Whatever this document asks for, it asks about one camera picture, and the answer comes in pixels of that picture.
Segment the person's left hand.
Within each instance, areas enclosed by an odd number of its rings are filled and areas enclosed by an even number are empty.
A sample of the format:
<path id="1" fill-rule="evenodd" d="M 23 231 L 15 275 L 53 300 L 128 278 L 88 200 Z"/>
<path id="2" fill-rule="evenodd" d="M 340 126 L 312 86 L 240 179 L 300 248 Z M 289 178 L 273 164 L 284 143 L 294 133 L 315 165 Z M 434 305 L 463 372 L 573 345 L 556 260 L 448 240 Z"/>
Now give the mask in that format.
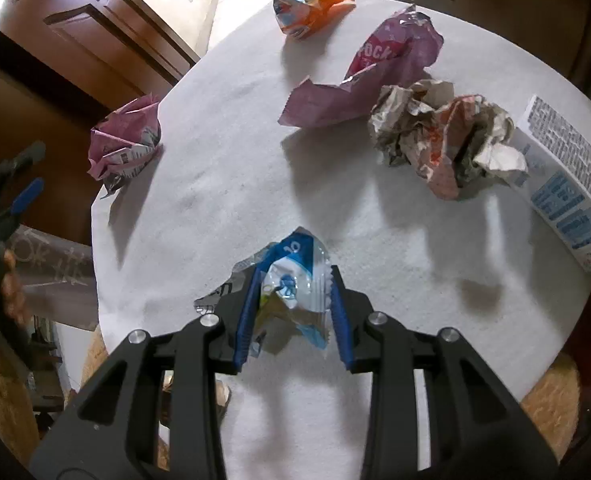
<path id="1" fill-rule="evenodd" d="M 4 313 L 12 318 L 19 328 L 25 328 L 30 320 L 30 309 L 26 304 L 26 297 L 20 277 L 15 272 L 16 261 L 13 252 L 4 252 L 4 268 L 6 273 L 1 280 L 0 292 L 4 300 Z"/>

